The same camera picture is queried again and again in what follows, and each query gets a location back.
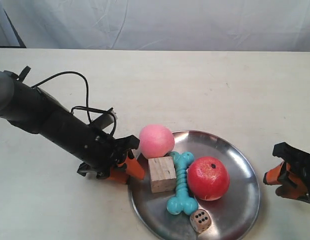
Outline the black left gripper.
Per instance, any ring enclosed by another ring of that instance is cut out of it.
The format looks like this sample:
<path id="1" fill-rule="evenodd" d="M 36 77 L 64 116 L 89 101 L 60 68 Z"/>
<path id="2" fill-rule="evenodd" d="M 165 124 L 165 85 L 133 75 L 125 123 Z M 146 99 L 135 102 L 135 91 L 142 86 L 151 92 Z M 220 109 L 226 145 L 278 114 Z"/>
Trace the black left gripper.
<path id="1" fill-rule="evenodd" d="M 96 173 L 98 179 L 120 184 L 127 184 L 130 176 L 144 179 L 145 170 L 132 152 L 139 144 L 134 135 L 114 138 L 95 127 L 81 127 L 76 131 L 76 150 L 82 160 L 77 173 L 82 176 Z"/>

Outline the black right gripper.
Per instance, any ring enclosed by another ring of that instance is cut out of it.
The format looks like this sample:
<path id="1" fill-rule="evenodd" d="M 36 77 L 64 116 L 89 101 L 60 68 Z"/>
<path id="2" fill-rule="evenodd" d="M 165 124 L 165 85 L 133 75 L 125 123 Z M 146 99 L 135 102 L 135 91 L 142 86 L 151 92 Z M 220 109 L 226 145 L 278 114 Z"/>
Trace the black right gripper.
<path id="1" fill-rule="evenodd" d="M 263 183 L 280 185 L 275 190 L 279 197 L 310 204 L 310 153 L 281 142 L 272 155 L 283 162 L 264 174 Z"/>

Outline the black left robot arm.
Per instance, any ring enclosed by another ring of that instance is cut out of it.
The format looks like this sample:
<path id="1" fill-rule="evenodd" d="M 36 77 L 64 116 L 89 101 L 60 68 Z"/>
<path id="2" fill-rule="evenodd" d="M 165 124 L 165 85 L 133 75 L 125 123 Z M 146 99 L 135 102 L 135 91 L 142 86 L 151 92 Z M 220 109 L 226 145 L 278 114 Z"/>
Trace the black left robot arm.
<path id="1" fill-rule="evenodd" d="M 20 74 L 0 71 L 0 118 L 30 134 L 40 134 L 82 161 L 77 173 L 86 176 L 95 173 L 97 179 L 111 179 L 127 183 L 129 177 L 143 180 L 144 168 L 133 150 L 140 141 L 130 135 L 114 138 L 117 117 L 113 108 L 102 110 L 74 106 L 63 107 L 39 86 L 51 78 L 28 86 L 23 83 L 30 67 Z M 109 125 L 110 133 L 104 132 Z"/>

